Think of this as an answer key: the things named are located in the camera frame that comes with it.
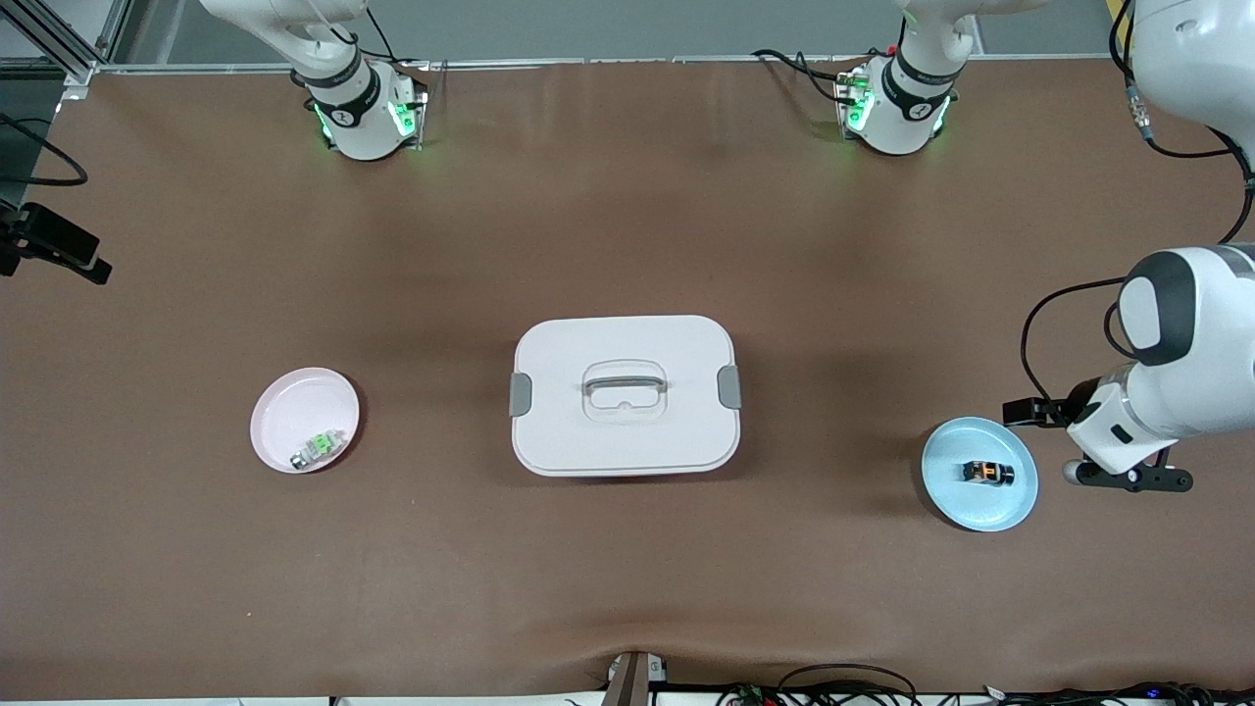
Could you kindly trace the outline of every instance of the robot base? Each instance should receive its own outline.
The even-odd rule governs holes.
[[[427,87],[419,83],[415,88],[414,79],[397,73],[387,64],[384,70],[374,64],[371,69],[384,76],[388,88],[380,92],[380,98],[361,115],[358,127],[340,127],[315,110],[323,124],[323,138],[328,148],[364,162],[383,159],[400,148],[422,149],[423,128],[427,123]]]
[[[946,98],[937,108],[935,119],[906,119],[901,108],[885,97],[881,75],[889,61],[887,56],[873,56],[866,64],[850,70],[856,80],[852,85],[837,85],[836,95],[848,98],[853,104],[837,103],[837,119],[846,139],[861,139],[872,149],[885,154],[910,154],[920,150],[929,139],[941,132],[951,99]]]

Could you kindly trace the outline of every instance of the black cable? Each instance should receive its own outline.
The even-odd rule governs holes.
[[[1130,68],[1128,61],[1121,59],[1118,49],[1119,38],[1119,23],[1128,15],[1128,8],[1133,0],[1124,0],[1119,4],[1119,11],[1116,13],[1116,18],[1111,23],[1111,33],[1107,34],[1107,51],[1111,54],[1111,60],[1119,69],[1119,73],[1124,75],[1124,80],[1132,83],[1133,69]]]
[[[797,55],[802,56],[802,53],[798,51]],[[771,56],[773,59],[779,59],[786,66],[793,69],[794,71],[808,73],[811,75],[814,75],[817,78],[822,78],[825,80],[837,80],[837,74],[830,74],[827,71],[817,71],[814,69],[809,69],[808,70],[802,64],[798,64],[793,59],[789,59],[788,56],[786,56],[784,54],[781,54],[779,51],[777,51],[774,49],[759,49],[758,51],[754,51],[753,54],[750,54],[750,56],[758,56],[758,58]]]
[[[1111,306],[1107,306],[1107,312],[1103,313],[1102,316],[1103,335],[1107,336],[1107,342],[1109,342],[1111,346],[1116,349],[1116,352],[1119,352],[1121,356],[1126,359],[1136,359],[1136,356],[1133,356],[1133,351],[1121,345],[1121,342],[1116,340],[1116,335],[1111,331],[1111,317],[1116,312],[1116,308],[1118,307],[1119,307],[1119,300],[1112,301]]]
[[[82,164],[74,161],[73,157],[67,154],[51,142],[44,139],[39,134],[31,132],[26,125],[21,124],[23,120],[14,119],[8,113],[0,112],[0,123],[4,123],[13,129],[25,134],[26,137],[34,139],[40,145],[46,148],[53,154],[56,154],[63,162],[70,166],[72,169],[78,174],[74,178],[44,178],[44,177],[20,177],[20,176],[3,176],[0,174],[0,182],[8,183],[28,183],[33,186],[80,186],[87,183],[87,169]]]
[[[355,45],[358,43],[358,35],[355,33],[349,31],[349,36],[351,36],[353,39],[345,39],[343,34],[340,34],[339,31],[336,31],[335,25],[328,23],[325,26],[326,26],[328,31],[330,31],[331,34],[334,34],[335,38],[339,39],[340,41],[343,41],[345,44],[350,44],[350,45]]]
[[[388,51],[388,56],[387,58],[390,59],[392,63],[395,64],[397,63],[397,53],[392,50],[392,41],[388,41],[388,35],[384,34],[383,28],[379,26],[379,20],[375,19],[374,10],[371,10],[370,8],[366,8],[366,16],[370,18],[370,24],[373,24],[375,26],[375,34],[378,34],[379,39],[382,39],[383,43],[384,43],[384,50]]]
[[[1246,196],[1242,198],[1242,211],[1237,214],[1237,219],[1234,221],[1234,227],[1229,228],[1225,237],[1220,238],[1219,245],[1224,245],[1234,238],[1246,224],[1246,218],[1251,214],[1251,201],[1255,199],[1255,188],[1246,188]]]
[[[807,667],[798,667],[797,670],[793,670],[792,672],[789,672],[789,673],[784,675],[783,677],[781,677],[781,681],[776,683],[776,688],[777,690],[784,688],[784,685],[788,683],[789,680],[792,680],[793,677],[799,676],[799,675],[804,675],[804,673],[809,673],[809,672],[830,672],[830,671],[836,671],[836,670],[846,670],[846,671],[853,670],[853,671],[861,671],[861,672],[876,672],[876,673],[880,673],[880,675],[894,677],[895,680],[905,683],[906,687],[911,690],[911,693],[919,693],[919,691],[915,688],[915,683],[912,683],[911,680],[904,677],[902,675],[900,675],[900,673],[897,673],[897,672],[895,672],[892,670],[886,670],[885,667],[876,667],[873,665],[860,665],[857,662],[830,662],[830,663],[825,663],[825,665],[811,665],[811,666],[807,666]]]
[[[1062,418],[1063,414],[1058,408],[1055,408],[1054,399],[1050,398],[1050,394],[1047,393],[1045,387],[1042,386],[1042,381],[1037,380],[1037,376],[1033,374],[1033,367],[1028,362],[1028,331],[1030,327],[1033,327],[1033,319],[1037,317],[1038,311],[1040,311],[1047,303],[1054,301],[1059,296],[1063,296],[1065,293],[1072,293],[1073,291],[1084,291],[1087,288],[1112,286],[1122,281],[1124,281],[1124,277],[1099,278],[1094,281],[1087,281],[1084,283],[1074,283],[1072,286],[1064,286],[1063,288],[1057,288],[1050,293],[1043,296],[1042,300],[1038,301],[1035,306],[1033,306],[1033,310],[1028,312],[1028,316],[1024,317],[1024,327],[1020,329],[1020,366],[1024,367],[1024,375],[1028,376],[1028,381],[1033,384],[1033,387],[1037,389],[1037,393],[1042,396],[1043,400],[1045,400],[1045,404],[1049,408],[1049,413],[1053,416]]]
[[[1166,147],[1160,147],[1155,138],[1147,139],[1146,143],[1160,154],[1165,157],[1176,157],[1177,159],[1204,159],[1207,157],[1224,157],[1229,154],[1229,149],[1212,149],[1211,152],[1177,152],[1175,149],[1168,149]]]
[[[842,95],[833,95],[832,93],[825,90],[823,87],[820,85],[820,80],[816,78],[814,71],[811,70],[811,65],[806,63],[806,56],[801,51],[797,53],[797,60],[799,64],[802,64],[802,70],[804,70],[806,75],[811,78],[811,85],[813,85],[814,89],[820,92],[820,95],[823,95],[828,100],[832,100],[833,103],[840,103],[842,105],[855,104],[853,99],[851,98],[846,98]]]

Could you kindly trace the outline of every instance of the black clamp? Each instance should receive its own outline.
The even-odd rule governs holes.
[[[1065,470],[1069,482],[1088,488],[1119,488],[1130,493],[1153,490],[1160,493],[1185,493],[1194,488],[1194,477],[1185,469],[1138,464],[1119,475],[1111,475],[1102,466],[1086,459],[1072,461],[1076,466]]]
[[[24,258],[60,265],[94,283],[113,266],[97,255],[100,240],[40,203],[0,206],[0,276],[13,276]]]

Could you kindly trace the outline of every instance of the cable connector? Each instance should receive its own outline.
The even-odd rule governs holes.
[[[1151,129],[1151,113],[1146,109],[1146,102],[1142,100],[1137,84],[1128,84],[1124,93],[1128,94],[1128,114],[1133,117],[1133,124],[1142,133],[1142,139],[1147,142],[1155,139],[1155,132]]]
[[[837,74],[833,82],[837,85],[853,85],[856,88],[867,88],[870,79],[866,71],[841,71]]]

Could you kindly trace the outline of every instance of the metal frame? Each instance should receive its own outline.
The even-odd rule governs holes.
[[[43,0],[0,0],[0,15],[6,16],[18,31],[80,84],[85,84],[95,66],[104,63],[95,48]]]

